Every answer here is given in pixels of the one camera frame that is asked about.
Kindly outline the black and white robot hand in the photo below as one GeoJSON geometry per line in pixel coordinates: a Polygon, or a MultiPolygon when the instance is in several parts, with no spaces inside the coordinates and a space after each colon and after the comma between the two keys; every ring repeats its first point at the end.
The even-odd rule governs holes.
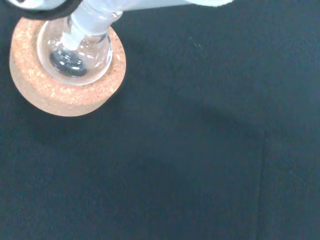
{"type": "Polygon", "coordinates": [[[0,6],[6,10],[15,11],[23,18],[31,20],[56,20],[71,15],[81,3],[82,0],[64,0],[63,3],[51,9],[34,9],[17,6],[9,0],[1,0],[0,6]]]}

